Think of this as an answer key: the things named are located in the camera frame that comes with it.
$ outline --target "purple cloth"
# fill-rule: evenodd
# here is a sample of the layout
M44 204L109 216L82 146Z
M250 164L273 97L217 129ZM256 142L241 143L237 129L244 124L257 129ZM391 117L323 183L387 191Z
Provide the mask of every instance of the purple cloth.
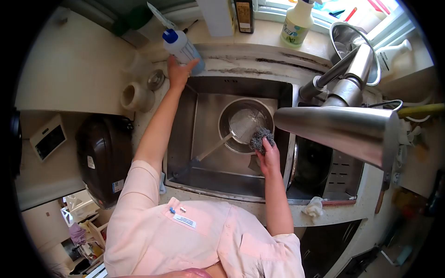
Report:
M69 235L71 237L71 240L78 245L84 245L86 243L85 233L86 230L81 228L77 223L74 223L69 228Z

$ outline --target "right hand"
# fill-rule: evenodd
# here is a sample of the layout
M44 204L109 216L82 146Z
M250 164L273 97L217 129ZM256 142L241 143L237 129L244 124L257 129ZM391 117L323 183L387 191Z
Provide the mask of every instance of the right hand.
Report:
M279 150L277 144L273 147L266 139L263 137L263 148L266 153L262 155L258 150L255 150L256 155L259 158L260 169L265 178L270 176L281 176L280 166L279 166Z
M170 79L170 88L179 89L181 92L184 89L187 79L189 78L192 69L199 63L199 59L191 60L187 65L181 66L176 61L173 55L170 55L167 60L168 78Z

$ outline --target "sink basin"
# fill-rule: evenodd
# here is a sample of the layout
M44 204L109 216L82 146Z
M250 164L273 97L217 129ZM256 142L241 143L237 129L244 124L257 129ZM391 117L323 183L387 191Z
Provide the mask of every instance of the sink basin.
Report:
M182 92L164 161L166 184L197 193L244 201L264 201L264 177L256 155L236 153L227 145L218 147L188 173L173 173L195 156L211 148L221 137L218 119L227 104L239 98L254 98L272 115L278 108L292 107L297 86L262 79L238 77L191 77ZM289 182L295 135L275 129L280 151L283 186Z
M221 137L218 119L227 106L240 98L253 98L267 106L273 115L281 107L314 106L299 98L298 86L286 82L240 77L191 77L179 100L173 122L167 156L163 162L165 184L205 195L250 202L265 202L264 177L256 155L218 147L182 176L189 161L208 151ZM314 175L323 178L316 185L302 182L298 173L308 172L302 158L310 154L302 139L275 128L280 152L283 186L290 204L306 205L314 196L328 200L349 200L356 196L363 163L336 150L328 152L329 165L315 163Z

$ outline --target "person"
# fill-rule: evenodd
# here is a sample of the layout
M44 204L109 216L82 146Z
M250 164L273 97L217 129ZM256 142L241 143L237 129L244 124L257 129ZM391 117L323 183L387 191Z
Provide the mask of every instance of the person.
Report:
M108 275L304 277L279 151L266 138L265 155L256 154L265 177L267 229L254 215L228 202L172 197L159 205L162 159L179 98L197 63L195 59L180 66L173 56L168 59L170 88L146 127L108 224Z

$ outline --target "blue liquid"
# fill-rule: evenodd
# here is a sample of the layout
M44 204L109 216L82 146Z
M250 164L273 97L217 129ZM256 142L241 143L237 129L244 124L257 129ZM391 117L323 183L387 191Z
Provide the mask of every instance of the blue liquid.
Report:
M204 63L204 60L201 58L201 55L199 55L196 48L193 46L193 58L199 58L199 63L192 69L192 76L200 74L204 68L206 67L206 63Z

